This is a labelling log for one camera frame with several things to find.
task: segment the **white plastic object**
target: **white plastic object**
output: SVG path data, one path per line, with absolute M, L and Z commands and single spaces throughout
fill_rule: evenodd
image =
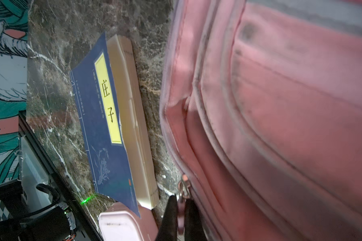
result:
M 104 241 L 153 241 L 158 233 L 151 210 L 138 206 L 141 218 L 120 202 L 99 215 Z

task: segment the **black cable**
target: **black cable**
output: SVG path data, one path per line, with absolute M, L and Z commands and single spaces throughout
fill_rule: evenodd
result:
M 36 214 L 39 214 L 55 205 L 57 205 L 59 203 L 59 200 L 60 200 L 60 194 L 57 192 L 57 190 L 55 190 L 52 186 L 48 186 L 48 185 L 45 185 L 45 184 L 38 184 L 36 185 L 36 189 L 41 191 L 41 192 L 44 192 L 44 193 L 47 193 L 47 194 L 51 194 L 52 195 L 52 203 L 48 206 L 45 206 L 44 208 L 42 209 L 39 209 L 35 212 L 32 212 L 32 213 L 29 213 L 29 214 L 26 214 L 26 215 L 23 215 L 17 219 L 24 219 L 24 218 L 28 218 L 28 217 L 31 217 L 33 215 L 36 215 Z

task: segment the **chinese characters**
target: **chinese characters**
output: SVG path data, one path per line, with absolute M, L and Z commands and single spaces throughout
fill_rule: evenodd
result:
M 110 110 L 110 114 L 108 114 L 108 116 L 110 116 L 111 122 L 113 122 L 113 114 L 114 114 L 114 112 L 112 112 L 112 111 L 113 111 L 113 108 L 112 108 L 112 107 L 109 107 L 109 108 L 107 108 L 107 109 Z
M 106 86 L 106 82 L 107 82 L 107 80 L 103 80 L 103 83 L 102 83 L 103 97 L 106 97 L 110 94 L 110 93 L 107 93 L 108 87 Z

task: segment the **yellow title label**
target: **yellow title label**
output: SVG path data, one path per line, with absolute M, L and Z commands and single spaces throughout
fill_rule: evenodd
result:
M 103 100 L 107 126 L 109 128 L 111 143 L 122 144 L 119 123 L 116 116 L 113 94 L 111 93 L 110 80 L 108 78 L 105 56 L 103 53 L 95 61 L 95 71 L 97 73 L 100 94 Z

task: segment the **blue book cover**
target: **blue book cover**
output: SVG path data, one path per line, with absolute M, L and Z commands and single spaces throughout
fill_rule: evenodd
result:
M 95 191 L 122 202 L 140 216 L 120 132 L 105 33 L 70 71 L 70 77 Z

